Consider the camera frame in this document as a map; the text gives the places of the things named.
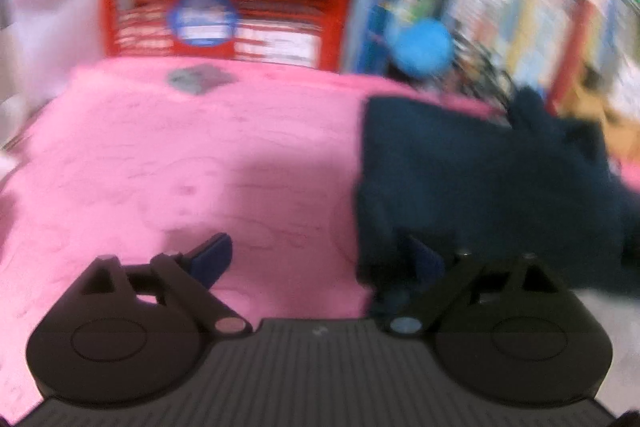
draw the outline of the circular cap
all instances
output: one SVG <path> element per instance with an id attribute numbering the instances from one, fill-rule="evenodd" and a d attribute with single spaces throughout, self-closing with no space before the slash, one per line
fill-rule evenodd
<path id="1" fill-rule="evenodd" d="M 216 322 L 216 330 L 223 335 L 237 335 L 246 328 L 246 322 L 239 317 L 225 317 Z"/>
<path id="2" fill-rule="evenodd" d="M 537 317 L 513 317 L 492 331 L 495 347 L 519 360 L 548 360 L 558 356 L 567 344 L 564 331 L 553 322 Z"/>
<path id="3" fill-rule="evenodd" d="M 396 317 L 389 324 L 394 333 L 414 335 L 422 329 L 422 323 L 413 317 Z"/>
<path id="4" fill-rule="evenodd" d="M 146 330 L 127 319 L 97 319 L 80 326 L 71 337 L 76 353 L 95 362 L 133 357 L 146 344 Z"/>

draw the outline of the pink fabric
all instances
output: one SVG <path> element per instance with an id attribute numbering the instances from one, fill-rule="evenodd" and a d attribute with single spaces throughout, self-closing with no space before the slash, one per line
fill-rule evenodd
<path id="1" fill-rule="evenodd" d="M 24 135 L 24 165 L 0 194 L 0 414 L 40 396 L 24 360 L 31 330 L 97 255 L 145 263 L 214 232 L 234 241 L 213 293 L 263 317 L 356 317 L 351 195 L 360 115 L 371 94 L 418 97 L 364 76 L 213 63 L 239 82 L 200 97 L 173 90 L 189 58 L 82 68 Z M 477 102 L 421 96 L 478 116 Z"/>
<path id="2" fill-rule="evenodd" d="M 620 175 L 631 190 L 640 192 L 640 165 L 623 163 L 620 166 Z"/>

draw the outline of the dark navy cloth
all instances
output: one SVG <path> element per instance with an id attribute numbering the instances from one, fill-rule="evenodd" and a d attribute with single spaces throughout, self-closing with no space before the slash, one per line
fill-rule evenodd
<path id="1" fill-rule="evenodd" d="M 508 117 L 510 127 L 406 98 L 367 102 L 357 276 L 378 290 L 374 305 L 388 296 L 397 308 L 424 286 L 433 258 L 418 259 L 407 237 L 448 256 L 535 253 L 573 288 L 640 296 L 639 271 L 622 263 L 638 252 L 640 204 L 611 174 L 599 126 L 552 117 L 530 89 Z"/>

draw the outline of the red box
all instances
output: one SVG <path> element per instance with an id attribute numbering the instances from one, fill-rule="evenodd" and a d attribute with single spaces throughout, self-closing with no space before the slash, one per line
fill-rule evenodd
<path id="1" fill-rule="evenodd" d="M 337 71 L 349 0 L 101 0 L 109 56 L 189 55 Z"/>

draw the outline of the round blue sticker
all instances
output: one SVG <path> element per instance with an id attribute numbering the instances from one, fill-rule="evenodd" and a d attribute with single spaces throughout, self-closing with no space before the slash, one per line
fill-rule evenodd
<path id="1" fill-rule="evenodd" d="M 178 0 L 167 15 L 172 33 L 191 46 L 217 46 L 236 34 L 238 14 L 229 0 Z"/>

